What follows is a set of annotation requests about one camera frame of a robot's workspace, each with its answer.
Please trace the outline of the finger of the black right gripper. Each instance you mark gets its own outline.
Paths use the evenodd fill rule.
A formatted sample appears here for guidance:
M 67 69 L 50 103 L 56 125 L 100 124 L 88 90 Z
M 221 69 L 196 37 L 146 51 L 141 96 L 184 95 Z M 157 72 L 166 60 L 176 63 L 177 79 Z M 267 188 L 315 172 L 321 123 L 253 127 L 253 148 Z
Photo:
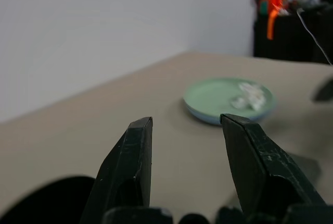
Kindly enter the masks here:
M 333 102 L 333 77 L 319 87 L 312 100 L 314 102 Z

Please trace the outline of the green plate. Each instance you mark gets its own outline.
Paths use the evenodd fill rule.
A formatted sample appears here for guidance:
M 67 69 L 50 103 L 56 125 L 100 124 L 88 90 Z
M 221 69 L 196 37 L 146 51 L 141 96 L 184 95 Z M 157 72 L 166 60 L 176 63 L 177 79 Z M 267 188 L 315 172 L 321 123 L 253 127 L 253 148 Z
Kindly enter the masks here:
M 266 104 L 260 110 L 236 109 L 231 105 L 231 100 L 241 95 L 238 85 L 244 82 L 258 84 L 264 91 Z M 197 82 L 186 89 L 183 100 L 194 110 L 208 116 L 232 114 L 245 118 L 264 112 L 272 103 L 276 104 L 274 94 L 264 85 L 255 81 L 232 77 L 213 78 Z

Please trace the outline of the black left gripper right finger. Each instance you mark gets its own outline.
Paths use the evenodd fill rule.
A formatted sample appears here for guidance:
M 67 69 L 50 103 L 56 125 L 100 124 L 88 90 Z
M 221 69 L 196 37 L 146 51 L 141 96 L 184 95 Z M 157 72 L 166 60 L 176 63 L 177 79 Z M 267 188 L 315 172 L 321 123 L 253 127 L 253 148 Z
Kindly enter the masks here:
M 296 162 L 247 118 L 222 114 L 243 219 L 326 219 L 327 204 Z

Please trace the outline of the blue plate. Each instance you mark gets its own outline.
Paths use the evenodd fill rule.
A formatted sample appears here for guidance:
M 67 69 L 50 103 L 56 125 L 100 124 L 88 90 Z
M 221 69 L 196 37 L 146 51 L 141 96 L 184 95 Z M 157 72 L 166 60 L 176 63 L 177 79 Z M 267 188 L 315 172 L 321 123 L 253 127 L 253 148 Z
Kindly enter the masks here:
M 186 102 L 184 102 L 187 110 L 189 111 L 189 113 L 191 115 L 193 115 L 195 118 L 197 118 L 198 120 L 207 123 L 209 125 L 214 125 L 214 126 L 220 126 L 220 116 L 208 116 L 205 115 L 204 113 L 200 113 L 197 110 L 194 110 L 193 108 L 191 108 Z M 265 118 L 266 116 L 268 116 L 276 107 L 275 103 L 272 103 L 268 109 L 266 109 L 264 112 L 262 113 L 257 113 L 254 116 L 251 117 L 247 117 L 248 119 L 252 120 L 252 121 L 260 121 L 263 118 Z

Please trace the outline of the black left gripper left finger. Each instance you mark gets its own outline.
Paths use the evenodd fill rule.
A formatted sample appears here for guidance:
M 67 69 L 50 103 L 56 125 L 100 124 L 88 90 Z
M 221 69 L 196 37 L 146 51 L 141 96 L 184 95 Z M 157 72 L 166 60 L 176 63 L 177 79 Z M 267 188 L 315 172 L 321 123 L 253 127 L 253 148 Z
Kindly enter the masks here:
M 150 205 L 152 117 L 130 123 L 102 162 L 79 224 L 102 224 L 117 207 Z

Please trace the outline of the white tissue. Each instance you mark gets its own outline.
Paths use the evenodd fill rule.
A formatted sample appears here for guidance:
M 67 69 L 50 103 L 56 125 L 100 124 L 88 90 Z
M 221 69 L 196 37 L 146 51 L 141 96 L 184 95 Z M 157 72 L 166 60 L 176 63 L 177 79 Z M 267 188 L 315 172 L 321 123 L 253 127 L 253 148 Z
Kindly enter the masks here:
M 231 105 L 236 109 L 260 110 L 266 104 L 265 93 L 261 86 L 252 83 L 240 83 L 241 95 L 231 100 Z

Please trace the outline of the black cabinet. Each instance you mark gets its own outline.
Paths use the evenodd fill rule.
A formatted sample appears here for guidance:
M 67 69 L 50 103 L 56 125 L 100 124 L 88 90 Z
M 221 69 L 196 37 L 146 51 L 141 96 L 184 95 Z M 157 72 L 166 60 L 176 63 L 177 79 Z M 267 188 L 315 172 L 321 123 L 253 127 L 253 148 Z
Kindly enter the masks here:
M 267 38 L 268 0 L 255 0 L 253 54 L 275 60 L 333 66 L 333 0 L 287 0 Z

